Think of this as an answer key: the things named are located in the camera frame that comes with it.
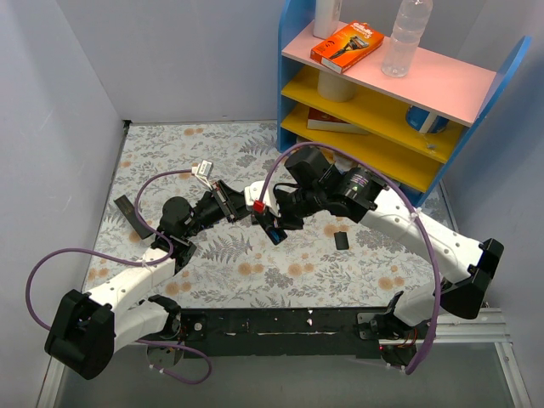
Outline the black remote control body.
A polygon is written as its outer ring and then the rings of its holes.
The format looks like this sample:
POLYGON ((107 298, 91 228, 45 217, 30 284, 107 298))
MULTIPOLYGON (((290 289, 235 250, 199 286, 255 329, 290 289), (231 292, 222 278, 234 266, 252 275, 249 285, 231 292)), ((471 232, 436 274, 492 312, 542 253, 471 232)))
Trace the black remote control body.
POLYGON ((263 212, 263 213, 254 212, 252 214, 252 224, 259 225, 261 229, 264 231, 264 233, 268 236, 270 241, 275 246, 281 243, 280 242, 278 244, 275 244, 275 240, 272 236, 272 232, 274 230, 283 230, 283 229, 278 225, 277 217, 273 215, 271 212, 263 212))

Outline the blue battery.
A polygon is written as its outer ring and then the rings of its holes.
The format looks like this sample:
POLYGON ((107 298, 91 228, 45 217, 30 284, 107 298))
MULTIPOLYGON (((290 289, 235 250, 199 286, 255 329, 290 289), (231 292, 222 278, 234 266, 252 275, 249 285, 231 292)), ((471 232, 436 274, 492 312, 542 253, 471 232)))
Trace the blue battery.
POLYGON ((278 243, 284 241, 287 238, 287 234, 282 229, 274 230, 272 232, 272 236, 273 236, 273 238, 275 240, 275 244, 278 244, 278 243))

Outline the small black battery door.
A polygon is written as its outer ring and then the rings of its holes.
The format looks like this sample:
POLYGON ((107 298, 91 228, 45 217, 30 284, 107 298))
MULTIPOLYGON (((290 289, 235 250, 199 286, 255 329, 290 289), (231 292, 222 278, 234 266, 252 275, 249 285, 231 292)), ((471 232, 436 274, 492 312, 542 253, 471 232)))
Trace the small black battery door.
POLYGON ((349 249, 348 234, 344 231, 338 231, 334 233, 335 246, 338 251, 345 251, 349 249))

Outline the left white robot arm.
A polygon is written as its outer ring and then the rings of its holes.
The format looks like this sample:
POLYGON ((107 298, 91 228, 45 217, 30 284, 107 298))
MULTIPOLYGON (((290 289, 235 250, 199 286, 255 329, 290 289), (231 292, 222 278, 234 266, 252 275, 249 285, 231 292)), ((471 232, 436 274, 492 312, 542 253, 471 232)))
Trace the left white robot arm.
POLYGON ((98 376, 113 354, 141 338, 183 339, 187 329, 176 301, 150 290, 174 277, 196 251, 191 237, 226 219, 246 217, 259 198, 258 187, 232 190, 218 181, 191 206, 181 196, 162 207, 159 235, 138 267, 128 268, 82 293, 71 290, 59 304, 45 351, 85 379, 98 376))

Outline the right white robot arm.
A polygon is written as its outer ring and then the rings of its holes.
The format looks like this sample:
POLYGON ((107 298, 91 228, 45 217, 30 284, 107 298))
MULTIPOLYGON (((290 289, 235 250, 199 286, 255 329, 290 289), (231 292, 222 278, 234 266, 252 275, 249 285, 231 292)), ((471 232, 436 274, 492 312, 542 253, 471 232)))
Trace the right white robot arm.
POLYGON ((439 278, 394 295, 377 328, 404 337, 433 312, 473 320, 484 302, 504 246, 467 238, 418 212, 382 178, 362 167, 340 170, 316 147, 304 146, 286 160, 291 191, 258 181, 244 189, 246 207, 274 244, 288 230, 321 211, 348 218, 399 242, 439 267, 439 278))

